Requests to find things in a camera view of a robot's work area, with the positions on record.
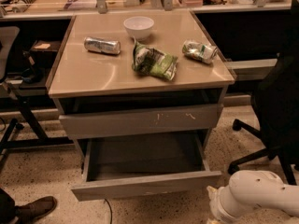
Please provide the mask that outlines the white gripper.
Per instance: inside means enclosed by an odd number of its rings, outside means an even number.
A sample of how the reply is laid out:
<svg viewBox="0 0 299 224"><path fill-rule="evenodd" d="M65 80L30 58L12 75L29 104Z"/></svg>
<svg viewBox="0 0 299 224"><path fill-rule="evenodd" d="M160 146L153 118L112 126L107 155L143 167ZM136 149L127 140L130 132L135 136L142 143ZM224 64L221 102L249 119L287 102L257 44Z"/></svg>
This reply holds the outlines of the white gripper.
<svg viewBox="0 0 299 224"><path fill-rule="evenodd" d="M228 187L215 189L207 186L209 207L212 215L222 224L232 224L239 219L237 202Z"/></svg>

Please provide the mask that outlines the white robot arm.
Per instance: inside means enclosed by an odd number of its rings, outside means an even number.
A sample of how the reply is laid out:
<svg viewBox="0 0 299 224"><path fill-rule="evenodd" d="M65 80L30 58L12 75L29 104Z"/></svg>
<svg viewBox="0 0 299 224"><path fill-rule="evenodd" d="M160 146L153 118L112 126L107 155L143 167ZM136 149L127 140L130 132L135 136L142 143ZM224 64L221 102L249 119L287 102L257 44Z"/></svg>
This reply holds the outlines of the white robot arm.
<svg viewBox="0 0 299 224"><path fill-rule="evenodd" d="M213 217L233 224L256 209L277 209L299 217L299 187L270 171L237 171L225 187L206 187Z"/></svg>

